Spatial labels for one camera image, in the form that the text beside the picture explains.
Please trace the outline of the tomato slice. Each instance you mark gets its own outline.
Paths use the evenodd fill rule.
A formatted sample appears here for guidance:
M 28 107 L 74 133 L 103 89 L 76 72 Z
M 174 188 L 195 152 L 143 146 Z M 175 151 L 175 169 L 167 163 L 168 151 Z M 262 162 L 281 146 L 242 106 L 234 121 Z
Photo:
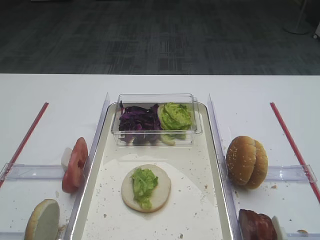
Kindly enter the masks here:
M 88 158 L 88 147 L 85 139 L 80 137 L 71 152 L 67 170 L 62 179 L 62 190 L 75 193 L 84 181 L 84 167 Z

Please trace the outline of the green lettuce in container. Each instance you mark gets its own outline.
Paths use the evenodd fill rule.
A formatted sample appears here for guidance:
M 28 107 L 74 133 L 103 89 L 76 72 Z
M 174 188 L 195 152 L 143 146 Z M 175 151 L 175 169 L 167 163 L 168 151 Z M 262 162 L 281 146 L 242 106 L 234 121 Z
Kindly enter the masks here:
M 164 131 L 187 131 L 193 125 L 192 112 L 186 104 L 165 103 L 157 109 L 160 126 Z M 186 140 L 186 133 L 166 133 L 160 136 L 161 141 L 167 145 L 175 145 L 176 140 Z

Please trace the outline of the lettuce on bun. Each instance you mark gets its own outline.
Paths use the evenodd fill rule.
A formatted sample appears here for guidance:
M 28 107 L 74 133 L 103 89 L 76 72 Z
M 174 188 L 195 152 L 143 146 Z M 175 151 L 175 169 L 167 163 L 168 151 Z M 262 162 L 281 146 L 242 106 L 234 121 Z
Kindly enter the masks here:
M 152 208 L 150 197 L 154 188 L 158 185 L 158 177 L 151 169 L 139 167 L 135 169 L 131 178 L 133 180 L 133 199 L 138 202 L 142 209 L 150 210 Z

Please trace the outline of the white tomato holder block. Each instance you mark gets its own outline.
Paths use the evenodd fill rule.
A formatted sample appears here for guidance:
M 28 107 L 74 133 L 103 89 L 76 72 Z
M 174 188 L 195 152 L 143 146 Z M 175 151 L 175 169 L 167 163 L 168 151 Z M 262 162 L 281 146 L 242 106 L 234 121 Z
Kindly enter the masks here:
M 71 158 L 71 154 L 72 154 L 72 149 L 69 147 L 65 148 L 61 157 L 61 166 L 64 172 L 66 172 L 68 169 L 68 164 Z

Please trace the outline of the sliced meat stack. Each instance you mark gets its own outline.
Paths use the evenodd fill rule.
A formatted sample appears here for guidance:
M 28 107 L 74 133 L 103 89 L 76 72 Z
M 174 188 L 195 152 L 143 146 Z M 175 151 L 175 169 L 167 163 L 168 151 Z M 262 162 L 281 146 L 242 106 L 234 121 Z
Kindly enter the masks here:
M 240 209 L 238 222 L 244 240 L 277 240 L 278 235 L 269 216 Z

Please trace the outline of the white meat holder block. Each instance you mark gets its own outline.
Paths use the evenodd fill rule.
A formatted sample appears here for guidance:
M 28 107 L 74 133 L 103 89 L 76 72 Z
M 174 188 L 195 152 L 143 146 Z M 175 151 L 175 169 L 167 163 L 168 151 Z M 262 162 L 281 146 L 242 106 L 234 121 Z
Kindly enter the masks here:
M 276 231 L 277 239 L 278 240 L 288 240 L 287 233 L 286 233 L 285 229 L 283 227 L 281 227 L 278 217 L 274 215 L 271 218 L 271 221 L 272 221 L 273 227 Z

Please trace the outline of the clear plastic container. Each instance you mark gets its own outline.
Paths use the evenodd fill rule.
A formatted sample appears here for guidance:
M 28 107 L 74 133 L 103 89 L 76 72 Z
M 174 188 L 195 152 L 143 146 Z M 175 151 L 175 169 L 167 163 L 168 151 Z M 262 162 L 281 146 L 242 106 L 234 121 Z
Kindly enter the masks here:
M 131 106 L 138 106 L 145 109 L 149 109 L 154 104 L 163 105 L 166 103 L 176 103 L 176 104 L 185 104 L 191 110 L 192 114 L 192 126 L 190 130 L 150 130 L 150 131 L 120 131 L 119 124 L 120 124 L 120 117 L 121 117 L 121 107 L 120 101 L 122 101 L 123 106 L 131 107 Z M 156 146 L 156 145 L 168 145 L 164 144 L 161 141 L 161 135 L 164 134 L 179 134 L 185 133 L 186 140 L 175 140 L 175 145 L 168 145 L 168 146 L 177 146 L 177 145 L 190 145 L 193 143 L 194 138 L 196 135 L 202 133 L 202 124 L 201 124 L 201 117 L 200 117 L 200 110 L 197 99 L 190 93 L 170 93 L 170 94 L 121 94 L 118 97 L 118 101 L 115 106 L 115 112 L 112 121 L 111 133 L 114 136 L 115 142 L 119 146 Z M 150 144 L 147 142 L 144 145 L 133 145 L 132 141 L 127 144 L 125 141 L 120 140 L 121 135 L 125 134 L 156 134 L 158 135 L 158 140 L 155 144 Z

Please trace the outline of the shredded purple cabbage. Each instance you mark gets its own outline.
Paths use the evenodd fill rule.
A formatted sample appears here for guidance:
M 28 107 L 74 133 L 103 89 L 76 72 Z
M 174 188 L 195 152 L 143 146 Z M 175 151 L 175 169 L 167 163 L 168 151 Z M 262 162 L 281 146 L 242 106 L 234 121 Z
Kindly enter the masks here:
M 149 109 L 140 106 L 124 107 L 122 101 L 119 103 L 121 117 L 119 118 L 120 131 L 161 131 L 161 123 L 158 117 L 158 104 L 154 104 Z M 149 142 L 155 145 L 159 139 L 158 134 L 125 134 L 121 135 L 120 140 L 133 145 L 144 145 Z

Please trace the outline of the right long acrylic divider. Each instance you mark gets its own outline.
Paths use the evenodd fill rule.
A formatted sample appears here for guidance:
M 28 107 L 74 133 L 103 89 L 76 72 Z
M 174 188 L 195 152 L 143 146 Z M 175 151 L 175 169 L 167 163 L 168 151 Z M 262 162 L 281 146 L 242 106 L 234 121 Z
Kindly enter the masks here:
M 224 208 L 226 212 L 226 217 L 228 221 L 228 232 L 230 233 L 231 240 L 242 240 L 242 233 L 239 227 L 238 222 L 238 215 L 237 210 L 234 203 L 234 196 L 233 196 L 233 185 L 228 179 L 228 169 L 226 166 L 226 158 L 224 155 L 221 138 L 220 138 L 220 131 L 219 131 L 219 124 L 216 117 L 216 110 L 211 98 L 211 95 L 208 96 L 207 101 L 209 117 L 210 117 L 210 125 L 211 125 L 211 132 L 215 146 L 216 158 L 217 158 L 217 166 L 219 170 L 222 194 L 223 194 L 223 201 L 224 201 Z

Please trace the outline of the long acrylic divider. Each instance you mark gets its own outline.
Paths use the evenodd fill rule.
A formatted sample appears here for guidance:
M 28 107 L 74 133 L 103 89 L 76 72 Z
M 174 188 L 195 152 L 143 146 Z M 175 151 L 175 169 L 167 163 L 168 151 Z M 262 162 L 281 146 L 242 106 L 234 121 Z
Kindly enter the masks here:
M 103 103 L 88 159 L 84 167 L 84 184 L 79 188 L 76 194 L 69 222 L 63 236 L 64 240 L 80 240 L 83 236 L 99 171 L 99 169 L 95 166 L 95 158 L 109 105 L 110 97 L 107 94 Z
M 224 201 L 224 208 L 226 212 L 226 217 L 228 221 L 228 232 L 230 233 L 231 240 L 242 240 L 242 233 L 239 227 L 238 222 L 238 215 L 237 210 L 234 203 L 234 196 L 233 196 L 233 185 L 228 179 L 228 169 L 226 166 L 226 158 L 224 155 L 221 138 L 220 138 L 220 131 L 219 131 L 219 124 L 216 117 L 216 110 L 211 98 L 211 95 L 208 96 L 207 101 L 209 117 L 210 117 L 210 125 L 211 125 L 211 132 L 215 146 L 216 158 L 217 158 L 217 166 L 219 170 L 222 194 L 223 194 L 223 201 Z

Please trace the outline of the left long acrylic divider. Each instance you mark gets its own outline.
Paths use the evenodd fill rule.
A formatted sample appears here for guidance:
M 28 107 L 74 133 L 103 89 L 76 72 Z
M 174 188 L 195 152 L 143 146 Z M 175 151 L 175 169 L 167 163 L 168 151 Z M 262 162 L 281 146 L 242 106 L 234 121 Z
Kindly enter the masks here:
M 99 171 L 99 169 L 95 166 L 95 158 L 109 105 L 110 97 L 107 94 L 103 103 L 88 159 L 84 167 L 84 184 L 79 188 L 76 194 L 69 222 L 63 236 L 64 240 L 80 240 L 83 236 Z

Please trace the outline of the bottom bun slice on tray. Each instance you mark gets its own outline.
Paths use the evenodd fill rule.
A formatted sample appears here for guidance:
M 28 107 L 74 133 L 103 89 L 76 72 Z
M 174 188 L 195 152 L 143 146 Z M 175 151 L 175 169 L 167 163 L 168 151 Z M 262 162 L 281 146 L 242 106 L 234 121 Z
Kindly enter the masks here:
M 135 169 L 150 169 L 158 177 L 158 185 L 153 189 L 150 197 L 151 209 L 142 209 L 137 201 L 134 200 L 133 180 L 131 178 Z M 152 213 L 158 211 L 167 202 L 171 192 L 171 179 L 168 174 L 160 167 L 154 164 L 144 164 L 132 169 L 123 179 L 121 185 L 121 197 L 124 203 L 133 210 L 142 213 Z

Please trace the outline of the metal baking tray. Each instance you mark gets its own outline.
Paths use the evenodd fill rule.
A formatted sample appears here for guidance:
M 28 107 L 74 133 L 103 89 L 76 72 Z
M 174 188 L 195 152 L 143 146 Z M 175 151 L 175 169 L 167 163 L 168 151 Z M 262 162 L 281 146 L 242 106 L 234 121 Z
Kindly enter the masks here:
M 208 112 L 198 108 L 202 133 L 190 145 L 120 146 L 111 132 L 116 105 L 109 106 L 72 240 L 231 239 Z M 153 213 L 127 207 L 121 195 L 125 176 L 144 164 L 171 179 L 168 201 Z

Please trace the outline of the sesame bun top rear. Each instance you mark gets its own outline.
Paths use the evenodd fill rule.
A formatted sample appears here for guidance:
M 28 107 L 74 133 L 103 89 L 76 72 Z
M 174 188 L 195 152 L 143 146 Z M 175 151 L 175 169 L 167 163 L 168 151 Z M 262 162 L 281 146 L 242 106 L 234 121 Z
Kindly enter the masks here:
M 268 156 L 263 145 L 255 140 L 256 147 L 256 162 L 251 174 L 251 177 L 245 187 L 247 189 L 258 188 L 265 180 L 268 173 Z

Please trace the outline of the right red tape strip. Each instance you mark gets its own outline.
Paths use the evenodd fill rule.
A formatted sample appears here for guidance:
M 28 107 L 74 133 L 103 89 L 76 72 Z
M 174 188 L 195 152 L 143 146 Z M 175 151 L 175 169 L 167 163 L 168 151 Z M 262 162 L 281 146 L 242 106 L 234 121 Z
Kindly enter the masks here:
M 302 168 L 303 168 L 303 170 L 304 170 L 304 172 L 305 172 L 305 174 L 306 174 L 306 176 L 308 178 L 308 181 L 309 181 L 309 184 L 310 184 L 310 186 L 311 186 L 311 188 L 313 190 L 313 193 L 315 194 L 315 196 L 316 196 L 316 198 L 317 198 L 317 200 L 319 202 L 320 201 L 320 190 L 319 190 L 319 188 L 318 188 L 318 186 L 316 184 L 316 181 L 312 180 L 311 170 L 309 170 L 307 168 L 307 164 L 306 164 L 303 156 L 301 155 L 301 153 L 300 153 L 300 151 L 299 151 L 299 149 L 298 149 L 298 147 L 297 147 L 297 145 L 296 145 L 296 143 L 295 143 L 295 141 L 294 141 L 289 129 L 287 128 L 287 126 L 286 126 L 286 124 L 285 124 L 285 122 L 284 122 L 284 120 L 283 120 L 283 118 L 282 118 L 282 116 L 281 116 L 276 104 L 274 102 L 270 102 L 269 104 L 270 104 L 270 106 L 271 106 L 271 108 L 272 108 L 272 110 L 273 110 L 273 112 L 274 112 L 274 114 L 275 114 L 275 116 L 276 116 L 276 118 L 277 118 L 277 120 L 278 120 L 278 122 L 279 122 L 279 124 L 280 124 L 280 126 L 281 126 L 281 128 L 282 128 L 282 130 L 283 130 L 283 132 L 284 132 L 284 134 L 285 134 L 285 136 L 286 136 L 286 138 L 287 138 L 287 140 L 288 140 L 288 142 L 289 142 L 289 144 L 290 144 L 290 146 L 291 146 L 291 148 L 292 148 L 292 150 L 293 150 L 293 152 L 294 152 L 294 154 L 295 154 L 295 156 L 296 156 L 296 158 L 297 158 L 297 160 L 299 162 L 299 164 L 302 166 Z

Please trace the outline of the red tape strip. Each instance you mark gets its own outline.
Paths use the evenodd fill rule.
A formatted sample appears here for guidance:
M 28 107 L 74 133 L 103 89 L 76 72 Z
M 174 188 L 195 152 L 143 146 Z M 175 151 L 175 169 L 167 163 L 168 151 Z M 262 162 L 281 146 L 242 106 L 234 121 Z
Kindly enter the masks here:
M 295 141 L 294 141 L 289 129 L 287 128 L 287 126 L 286 126 L 286 124 L 285 124 L 285 122 L 284 122 L 284 120 L 283 120 L 283 118 L 282 118 L 282 116 L 281 116 L 276 104 L 274 102 L 270 102 L 269 104 L 270 104 L 270 106 L 271 106 L 271 108 L 272 108 L 272 110 L 273 110 L 273 112 L 274 112 L 274 114 L 275 114 L 275 116 L 276 116 L 276 118 L 277 118 L 277 120 L 278 120 L 278 122 L 279 122 L 279 124 L 280 124 L 280 126 L 281 126 L 281 128 L 282 128 L 282 130 L 283 130 L 283 132 L 284 132 L 284 134 L 285 134 L 285 136 L 286 136 L 286 138 L 287 138 L 287 140 L 288 140 L 288 142 L 289 142 L 289 144 L 290 144 L 290 146 L 291 146 L 291 148 L 292 148 L 292 150 L 293 150 L 293 152 L 294 152 L 294 154 L 295 154 L 295 156 L 296 156 L 296 158 L 297 158 L 297 160 L 299 162 L 299 164 L 302 166 L 302 168 L 303 168 L 303 170 L 304 170 L 304 172 L 305 172 L 305 174 L 306 174 L 306 176 L 308 178 L 308 181 L 309 181 L 309 184 L 310 184 L 310 186 L 311 186 L 311 188 L 313 190 L 313 193 L 315 194 L 315 196 L 316 196 L 316 198 L 317 198 L 317 200 L 319 202 L 320 201 L 320 190 L 319 190 L 319 188 L 318 188 L 318 186 L 316 184 L 316 181 L 312 180 L 311 170 L 309 170 L 307 168 L 307 164 L 306 164 L 303 156 L 301 155 L 301 153 L 300 153 L 300 151 L 299 151 L 299 149 L 298 149 L 298 147 L 297 147 L 297 145 L 296 145 L 296 143 L 295 143 Z
M 23 148 L 25 147 L 27 141 L 29 140 L 31 134 L 33 133 L 34 129 L 36 128 L 37 124 L 39 123 L 40 119 L 42 118 L 43 114 L 45 113 L 49 103 L 45 102 L 40 109 L 39 113 L 37 114 L 36 118 L 32 122 L 30 128 L 28 129 L 27 133 L 23 137 L 21 143 L 19 144 L 17 150 L 15 151 L 14 155 L 12 156 L 9 163 L 7 163 L 3 168 L 2 172 L 0 174 L 0 186 L 2 187 L 3 183 L 5 182 L 5 177 L 10 172 L 13 165 L 16 163 L 16 160 L 18 159 L 19 155 L 21 154 Z

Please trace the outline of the left red tape strip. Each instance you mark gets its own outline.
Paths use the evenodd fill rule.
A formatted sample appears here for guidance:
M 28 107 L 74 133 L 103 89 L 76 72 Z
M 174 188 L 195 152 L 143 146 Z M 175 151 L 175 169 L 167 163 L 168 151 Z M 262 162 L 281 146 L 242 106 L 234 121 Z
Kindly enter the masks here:
M 0 186 L 2 187 L 3 183 L 5 182 L 5 177 L 10 172 L 13 165 L 16 163 L 16 160 L 18 159 L 19 155 L 21 154 L 23 148 L 25 147 L 27 141 L 29 140 L 31 134 L 33 133 L 34 129 L 36 128 L 37 124 L 39 123 L 40 119 L 42 118 L 43 114 L 45 113 L 49 103 L 45 102 L 40 109 L 39 113 L 37 114 L 36 118 L 32 122 L 30 128 L 28 129 L 27 133 L 23 137 L 21 143 L 19 144 L 17 150 L 15 151 L 14 155 L 12 156 L 9 163 L 7 163 L 3 168 L 2 172 L 0 174 Z

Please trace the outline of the bun half standing left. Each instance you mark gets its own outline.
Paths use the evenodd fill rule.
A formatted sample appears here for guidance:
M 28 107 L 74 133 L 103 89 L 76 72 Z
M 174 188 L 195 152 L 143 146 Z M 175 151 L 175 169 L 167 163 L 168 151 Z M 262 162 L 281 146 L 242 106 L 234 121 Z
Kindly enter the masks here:
M 33 210 L 25 228 L 25 240 L 55 240 L 58 234 L 60 207 L 56 200 L 45 199 Z

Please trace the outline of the round stand base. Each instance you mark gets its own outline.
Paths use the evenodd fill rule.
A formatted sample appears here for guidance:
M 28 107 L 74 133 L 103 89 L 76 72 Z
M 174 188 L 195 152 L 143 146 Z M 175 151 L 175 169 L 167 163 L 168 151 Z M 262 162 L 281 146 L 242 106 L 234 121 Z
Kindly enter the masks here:
M 307 0 L 302 1 L 302 6 L 299 10 L 298 18 L 295 22 L 286 23 L 282 29 L 290 34 L 294 35 L 307 35 L 310 32 L 310 27 L 304 20 L 304 11 L 307 6 Z

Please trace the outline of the upper right acrylic rail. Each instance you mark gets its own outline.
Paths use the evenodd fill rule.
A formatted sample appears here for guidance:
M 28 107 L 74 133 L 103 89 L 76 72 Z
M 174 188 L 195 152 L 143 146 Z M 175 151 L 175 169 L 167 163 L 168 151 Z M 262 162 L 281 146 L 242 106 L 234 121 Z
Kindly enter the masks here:
M 293 183 L 316 183 L 311 166 L 291 165 L 291 166 L 269 166 L 265 182 L 293 182 Z

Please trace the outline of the acrylic rail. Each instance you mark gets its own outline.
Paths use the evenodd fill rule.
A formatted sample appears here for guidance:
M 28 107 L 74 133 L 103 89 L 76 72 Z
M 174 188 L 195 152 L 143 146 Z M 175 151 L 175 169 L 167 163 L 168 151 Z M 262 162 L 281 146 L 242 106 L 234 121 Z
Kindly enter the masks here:
M 287 240 L 320 240 L 319 233 L 294 232 L 286 234 Z
M 293 183 L 316 183 L 311 166 L 291 165 L 291 166 L 269 166 L 265 182 L 293 182 Z
M 61 165 L 30 165 L 6 163 L 0 172 L 1 181 L 61 180 L 65 172 Z

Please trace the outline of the upper left acrylic rail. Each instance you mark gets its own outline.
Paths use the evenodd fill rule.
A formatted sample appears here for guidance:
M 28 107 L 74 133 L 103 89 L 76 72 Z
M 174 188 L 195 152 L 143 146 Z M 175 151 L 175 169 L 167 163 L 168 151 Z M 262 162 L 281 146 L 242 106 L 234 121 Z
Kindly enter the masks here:
M 6 163 L 0 172 L 1 181 L 61 180 L 65 172 L 61 165 L 30 165 Z

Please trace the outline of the lower right acrylic rail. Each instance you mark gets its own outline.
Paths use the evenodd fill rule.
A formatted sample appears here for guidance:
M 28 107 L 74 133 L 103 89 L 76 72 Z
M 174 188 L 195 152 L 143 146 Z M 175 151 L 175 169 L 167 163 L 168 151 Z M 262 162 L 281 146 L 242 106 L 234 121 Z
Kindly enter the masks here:
M 294 232 L 286 234 L 287 240 L 320 240 L 319 233 Z

